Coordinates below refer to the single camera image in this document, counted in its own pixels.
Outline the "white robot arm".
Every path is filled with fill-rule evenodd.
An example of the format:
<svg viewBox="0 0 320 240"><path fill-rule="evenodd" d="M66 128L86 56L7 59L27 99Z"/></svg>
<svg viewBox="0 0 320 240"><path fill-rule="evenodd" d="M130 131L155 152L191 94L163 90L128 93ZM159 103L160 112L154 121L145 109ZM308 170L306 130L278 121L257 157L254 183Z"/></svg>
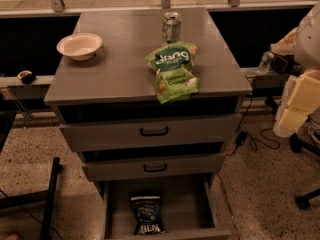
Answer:
<svg viewBox="0 0 320 240"><path fill-rule="evenodd" d="M320 2L271 51L293 55L305 68L302 75L286 82L273 126L277 136L290 137L320 107Z"/></svg>

